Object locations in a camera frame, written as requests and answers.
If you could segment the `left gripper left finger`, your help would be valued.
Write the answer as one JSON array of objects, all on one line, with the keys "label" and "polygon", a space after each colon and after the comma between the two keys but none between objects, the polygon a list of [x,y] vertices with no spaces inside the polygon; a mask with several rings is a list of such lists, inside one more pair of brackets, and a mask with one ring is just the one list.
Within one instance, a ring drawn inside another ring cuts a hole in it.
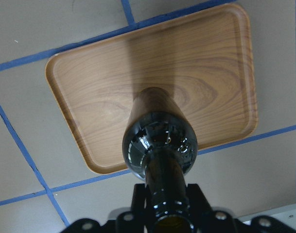
[{"label": "left gripper left finger", "polygon": [[143,233],[145,228],[145,184],[136,184],[130,210],[118,215],[116,219],[117,233]]}]

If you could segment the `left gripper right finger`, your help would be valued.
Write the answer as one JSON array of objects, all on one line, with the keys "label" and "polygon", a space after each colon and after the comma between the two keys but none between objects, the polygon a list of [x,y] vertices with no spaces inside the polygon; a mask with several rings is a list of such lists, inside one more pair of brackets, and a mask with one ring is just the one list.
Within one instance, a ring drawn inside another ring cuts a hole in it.
[{"label": "left gripper right finger", "polygon": [[187,186],[190,201],[190,218],[201,233],[236,233],[233,217],[226,211],[213,210],[197,184]]}]

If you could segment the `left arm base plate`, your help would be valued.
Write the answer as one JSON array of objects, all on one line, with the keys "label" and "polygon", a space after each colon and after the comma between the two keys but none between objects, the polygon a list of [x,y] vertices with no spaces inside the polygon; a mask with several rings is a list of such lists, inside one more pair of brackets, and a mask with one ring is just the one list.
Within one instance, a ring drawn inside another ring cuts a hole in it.
[{"label": "left arm base plate", "polygon": [[250,225],[251,219],[256,216],[271,216],[273,218],[276,218],[277,220],[287,224],[291,225],[294,228],[296,228],[296,204],[286,205],[262,212],[257,212],[254,214],[246,215],[239,217],[238,219],[243,222]]}]

